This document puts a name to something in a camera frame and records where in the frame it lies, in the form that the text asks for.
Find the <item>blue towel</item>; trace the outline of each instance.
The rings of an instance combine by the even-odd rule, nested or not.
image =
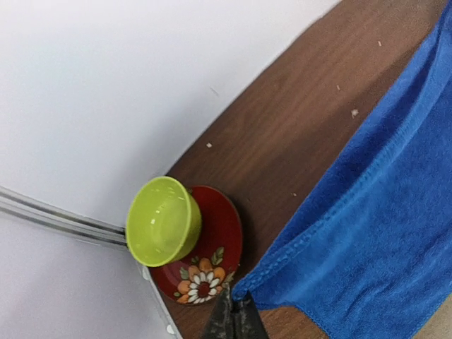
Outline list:
[[[233,290],[331,338],[410,338],[452,288],[452,2]]]

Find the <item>wooden table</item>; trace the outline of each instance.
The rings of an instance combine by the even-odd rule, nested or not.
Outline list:
[[[344,0],[311,26],[190,147],[170,175],[225,192],[249,272],[405,67],[446,0]],[[352,110],[359,114],[352,116]],[[184,338],[212,304],[166,299]],[[270,338],[326,338],[296,309],[262,312]]]

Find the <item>orange flower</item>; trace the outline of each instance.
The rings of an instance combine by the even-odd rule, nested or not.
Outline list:
[[[225,270],[221,267],[213,268],[210,260],[202,258],[199,267],[189,267],[189,279],[183,280],[177,286],[182,295],[177,302],[181,304],[201,304],[212,299],[222,290],[221,283],[225,279]]]

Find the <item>red saucer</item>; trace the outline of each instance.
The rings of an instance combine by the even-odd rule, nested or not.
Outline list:
[[[215,298],[232,281],[242,255],[242,224],[232,202],[216,189],[195,186],[191,194],[203,220],[195,248],[185,258],[149,271],[170,299],[197,305]]]

